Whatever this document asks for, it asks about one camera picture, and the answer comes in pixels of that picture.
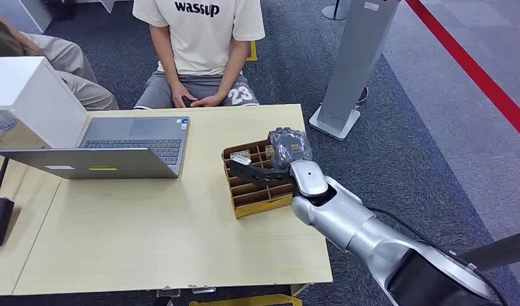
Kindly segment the person's left hand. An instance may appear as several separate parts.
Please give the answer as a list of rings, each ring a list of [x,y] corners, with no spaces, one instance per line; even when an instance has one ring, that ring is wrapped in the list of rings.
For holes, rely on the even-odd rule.
[[[221,95],[219,93],[214,94],[212,96],[207,96],[203,99],[193,101],[190,106],[191,108],[195,107],[216,107],[219,106],[224,101],[225,95]]]

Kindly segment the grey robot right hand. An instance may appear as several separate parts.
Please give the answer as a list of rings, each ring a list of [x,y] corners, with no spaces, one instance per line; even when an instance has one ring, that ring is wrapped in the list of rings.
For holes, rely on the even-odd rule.
[[[275,169],[284,170],[294,161],[313,159],[310,142],[304,131],[278,127],[268,133],[268,140],[273,147],[270,161]]]

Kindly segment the person's right hand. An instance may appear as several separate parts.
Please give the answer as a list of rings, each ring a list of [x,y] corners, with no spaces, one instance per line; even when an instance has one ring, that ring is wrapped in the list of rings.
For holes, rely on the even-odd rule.
[[[190,94],[186,87],[180,82],[171,84],[170,89],[175,108],[190,107],[193,102],[198,100]]]

